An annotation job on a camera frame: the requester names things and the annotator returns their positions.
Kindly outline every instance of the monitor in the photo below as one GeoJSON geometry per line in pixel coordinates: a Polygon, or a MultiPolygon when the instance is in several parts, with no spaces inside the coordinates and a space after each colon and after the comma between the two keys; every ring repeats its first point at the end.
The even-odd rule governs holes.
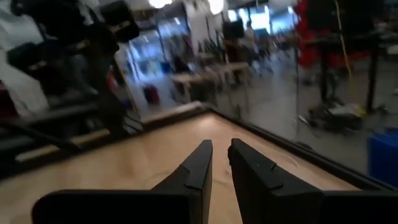
{"type": "Polygon", "coordinates": [[[242,19],[235,22],[224,22],[223,34],[225,40],[236,40],[244,37],[244,28],[242,19]]]}

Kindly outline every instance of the white wall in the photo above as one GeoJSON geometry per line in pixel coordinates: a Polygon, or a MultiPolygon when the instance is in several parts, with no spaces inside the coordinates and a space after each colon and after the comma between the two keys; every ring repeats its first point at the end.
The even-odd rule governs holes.
{"type": "MultiPolygon", "coordinates": [[[[223,25],[221,15],[214,16],[207,4],[200,2],[198,8],[195,9],[191,2],[185,2],[185,8],[187,10],[188,23],[191,28],[191,38],[193,52],[198,53],[198,42],[203,42],[205,39],[209,38],[207,31],[206,17],[208,18],[210,36],[215,41],[216,32],[215,30],[221,29],[223,25]]],[[[228,4],[224,2],[224,18],[228,19],[228,4]]]]}

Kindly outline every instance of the person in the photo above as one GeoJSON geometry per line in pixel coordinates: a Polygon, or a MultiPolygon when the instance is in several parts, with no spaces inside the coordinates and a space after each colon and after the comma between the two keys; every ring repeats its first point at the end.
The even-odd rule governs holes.
{"type": "Polygon", "coordinates": [[[244,50],[245,61],[251,66],[257,54],[257,39],[251,26],[251,21],[246,24],[244,37],[241,39],[241,45],[244,50]]]}

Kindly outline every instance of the glass wall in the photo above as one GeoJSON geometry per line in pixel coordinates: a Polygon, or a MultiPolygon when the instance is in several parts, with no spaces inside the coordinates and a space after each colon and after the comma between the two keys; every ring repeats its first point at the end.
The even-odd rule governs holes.
{"type": "Polygon", "coordinates": [[[272,34],[277,34],[279,32],[292,30],[295,23],[297,22],[297,16],[295,15],[293,9],[288,7],[282,13],[278,13],[275,16],[271,16],[272,24],[272,34]]]}
{"type": "Polygon", "coordinates": [[[246,23],[251,20],[252,28],[254,30],[266,29],[268,33],[271,31],[268,6],[261,6],[259,8],[241,8],[228,10],[228,17],[231,22],[242,19],[245,29],[246,23]]]}

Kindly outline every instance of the table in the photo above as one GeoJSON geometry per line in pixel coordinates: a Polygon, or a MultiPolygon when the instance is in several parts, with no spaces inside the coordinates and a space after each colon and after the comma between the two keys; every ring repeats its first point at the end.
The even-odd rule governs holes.
{"type": "Polygon", "coordinates": [[[190,94],[190,87],[192,83],[201,83],[205,81],[217,81],[218,77],[211,73],[181,73],[176,74],[171,77],[173,82],[180,83],[184,87],[184,94],[185,94],[185,101],[186,103],[192,102],[191,94],[190,94]]]}
{"type": "Polygon", "coordinates": [[[232,96],[231,96],[231,86],[228,83],[228,80],[233,76],[233,72],[241,72],[239,75],[243,75],[243,88],[244,88],[244,98],[245,98],[245,107],[246,111],[250,111],[250,101],[249,101],[249,80],[250,80],[250,72],[249,72],[249,64],[246,62],[236,62],[229,63],[218,68],[217,73],[221,75],[221,79],[226,83],[226,89],[228,94],[229,105],[233,105],[232,96]]]}
{"type": "MultiPolygon", "coordinates": [[[[322,190],[360,190],[354,182],[368,189],[387,189],[364,175],[322,159],[315,152],[296,146],[282,148],[278,142],[284,141],[286,146],[293,143],[271,133],[261,134],[257,128],[200,103],[146,118],[145,122],[157,123],[158,127],[0,182],[1,220],[12,224],[30,223],[33,204],[56,190],[150,189],[174,171],[204,139],[213,141],[209,223],[241,223],[227,157],[231,138],[242,139],[281,168],[322,190]],[[307,158],[301,158],[300,153],[308,154],[307,158]],[[322,169],[315,164],[329,168],[322,169]]],[[[73,141],[83,143],[107,134],[100,131],[73,141]]]]}

